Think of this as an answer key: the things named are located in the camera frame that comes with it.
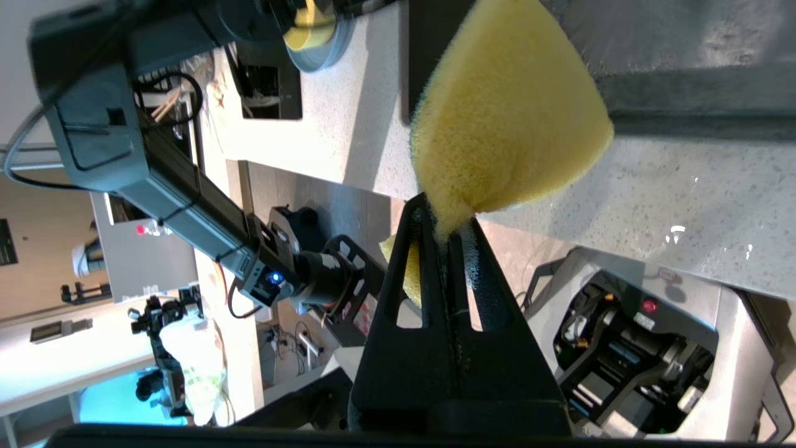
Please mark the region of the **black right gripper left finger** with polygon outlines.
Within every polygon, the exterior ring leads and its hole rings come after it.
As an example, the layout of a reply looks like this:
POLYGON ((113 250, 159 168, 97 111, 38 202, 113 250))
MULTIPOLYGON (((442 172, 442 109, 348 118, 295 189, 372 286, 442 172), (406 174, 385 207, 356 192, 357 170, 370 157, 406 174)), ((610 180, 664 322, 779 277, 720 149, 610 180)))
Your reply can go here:
POLYGON ((434 224, 426 195, 406 203, 350 394, 351 431, 424 433, 429 412, 458 391, 434 224), (397 317, 413 246, 420 255, 422 323, 401 328, 397 317))

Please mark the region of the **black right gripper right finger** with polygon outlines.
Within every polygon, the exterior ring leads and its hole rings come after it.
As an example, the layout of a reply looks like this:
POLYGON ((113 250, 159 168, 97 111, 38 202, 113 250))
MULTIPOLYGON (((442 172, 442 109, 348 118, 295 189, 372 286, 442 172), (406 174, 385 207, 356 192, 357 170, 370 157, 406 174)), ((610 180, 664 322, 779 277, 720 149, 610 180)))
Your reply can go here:
POLYGON ((443 430, 572 434, 565 399, 477 219, 450 235, 445 267, 455 385, 443 430))

